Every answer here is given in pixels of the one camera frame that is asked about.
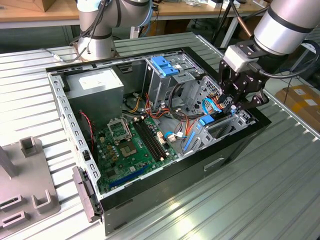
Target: cardboard box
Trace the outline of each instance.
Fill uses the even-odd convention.
[[[285,87],[278,91],[275,97],[284,102],[286,92],[287,88]],[[320,96],[309,86],[304,84],[289,87],[285,105],[320,132]]]
[[[56,0],[0,0],[0,4],[37,12],[45,12],[55,1]]]

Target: workbench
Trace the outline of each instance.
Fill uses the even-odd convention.
[[[181,33],[115,41],[121,56],[191,47],[214,69],[221,53],[201,36]],[[51,49],[65,59],[70,47]],[[76,165],[45,68],[42,50],[0,55],[0,145],[34,136],[42,141],[61,210],[7,239],[102,240],[88,223],[72,180]],[[271,94],[260,107],[272,124],[240,156],[214,174],[113,232],[108,239],[310,239],[320,235],[319,134]]]

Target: red cable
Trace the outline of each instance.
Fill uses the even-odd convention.
[[[85,117],[86,121],[89,124],[90,134],[91,134],[91,149],[92,149],[92,152],[94,152],[94,133],[92,132],[91,121],[89,120],[88,116],[85,115],[84,112],[81,111],[80,113]]]

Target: label sticker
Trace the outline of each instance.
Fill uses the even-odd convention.
[[[305,95],[306,93],[302,89],[295,89],[294,90],[298,95]]]
[[[97,74],[96,76],[81,77],[79,79],[79,83],[81,84],[81,87],[83,88],[83,90],[93,89],[96,87],[106,85],[107,80],[105,78],[102,78],[102,76],[100,78],[99,75],[103,75],[103,74]]]
[[[182,69],[182,67],[178,64],[178,65],[174,65],[172,66],[174,69]]]
[[[312,99],[305,99],[306,103],[309,104],[310,106],[317,106],[318,104],[313,101]]]

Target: chip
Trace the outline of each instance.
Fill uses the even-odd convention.
[[[118,148],[124,157],[128,157],[137,153],[137,149],[132,141],[123,142],[119,144]]]
[[[116,171],[115,170],[110,170],[106,172],[106,175],[108,176],[108,178],[113,177],[114,175],[116,175]]]

